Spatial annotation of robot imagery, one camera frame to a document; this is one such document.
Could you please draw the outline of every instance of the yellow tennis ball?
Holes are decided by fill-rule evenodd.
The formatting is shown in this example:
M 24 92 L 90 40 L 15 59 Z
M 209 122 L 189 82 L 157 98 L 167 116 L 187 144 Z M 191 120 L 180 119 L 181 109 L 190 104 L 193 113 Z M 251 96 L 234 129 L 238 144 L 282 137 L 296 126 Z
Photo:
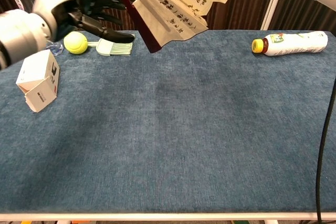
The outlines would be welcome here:
M 64 46 L 72 54 L 79 55 L 88 48 L 88 40 L 78 31 L 72 31 L 64 37 Z

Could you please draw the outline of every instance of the white box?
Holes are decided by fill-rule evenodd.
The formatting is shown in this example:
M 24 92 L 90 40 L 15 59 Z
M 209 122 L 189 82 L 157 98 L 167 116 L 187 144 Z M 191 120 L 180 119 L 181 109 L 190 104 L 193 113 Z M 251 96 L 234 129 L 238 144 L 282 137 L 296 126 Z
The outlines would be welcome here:
M 57 97 L 58 78 L 57 61 L 50 50 L 44 50 L 23 61 L 16 85 L 31 110 L 39 112 Z

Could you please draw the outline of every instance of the folding fan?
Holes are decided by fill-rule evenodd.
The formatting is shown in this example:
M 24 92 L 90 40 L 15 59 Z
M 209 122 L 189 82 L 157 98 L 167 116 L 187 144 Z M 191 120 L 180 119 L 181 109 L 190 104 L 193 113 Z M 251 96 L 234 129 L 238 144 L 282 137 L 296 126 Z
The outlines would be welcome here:
M 172 40 L 188 40 L 207 30 L 207 15 L 213 2 L 227 0 L 123 0 L 150 52 Z

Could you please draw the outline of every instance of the table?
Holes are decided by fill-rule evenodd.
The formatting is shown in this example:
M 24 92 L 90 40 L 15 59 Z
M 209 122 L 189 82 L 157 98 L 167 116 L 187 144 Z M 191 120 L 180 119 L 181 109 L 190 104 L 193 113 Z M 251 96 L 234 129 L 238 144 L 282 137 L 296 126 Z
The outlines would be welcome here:
M 40 113 L 15 85 L 22 62 L 0 72 L 0 220 L 315 219 L 336 38 L 267 57 L 250 45 L 272 31 L 209 30 L 155 54 L 133 33 L 131 57 L 57 56 L 58 97 Z M 335 123 L 324 219 L 336 218 Z

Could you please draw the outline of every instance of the yellow bottle cap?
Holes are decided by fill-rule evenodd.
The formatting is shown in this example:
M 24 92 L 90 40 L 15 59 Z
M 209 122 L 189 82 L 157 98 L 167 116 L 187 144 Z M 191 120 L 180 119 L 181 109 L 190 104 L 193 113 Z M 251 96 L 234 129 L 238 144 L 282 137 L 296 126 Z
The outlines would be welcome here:
M 262 52 L 264 49 L 264 42 L 262 39 L 255 39 L 252 42 L 252 52 Z

